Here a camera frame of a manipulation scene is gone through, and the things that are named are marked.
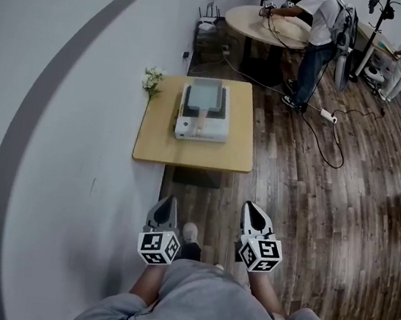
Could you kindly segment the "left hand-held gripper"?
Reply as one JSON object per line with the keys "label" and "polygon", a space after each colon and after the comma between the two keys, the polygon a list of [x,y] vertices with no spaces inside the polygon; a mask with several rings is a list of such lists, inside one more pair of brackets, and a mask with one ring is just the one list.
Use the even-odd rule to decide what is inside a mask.
{"label": "left hand-held gripper", "polygon": [[148,212],[144,230],[139,234],[138,254],[147,265],[171,264],[180,249],[178,232],[177,198],[169,195]]}

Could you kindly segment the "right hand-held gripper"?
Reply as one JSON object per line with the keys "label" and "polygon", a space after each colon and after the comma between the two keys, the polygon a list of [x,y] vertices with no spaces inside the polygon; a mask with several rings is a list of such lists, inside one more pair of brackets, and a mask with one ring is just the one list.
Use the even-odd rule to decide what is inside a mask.
{"label": "right hand-held gripper", "polygon": [[244,202],[235,262],[243,263],[248,272],[271,272],[280,264],[281,254],[282,243],[273,233],[271,218],[255,203]]}

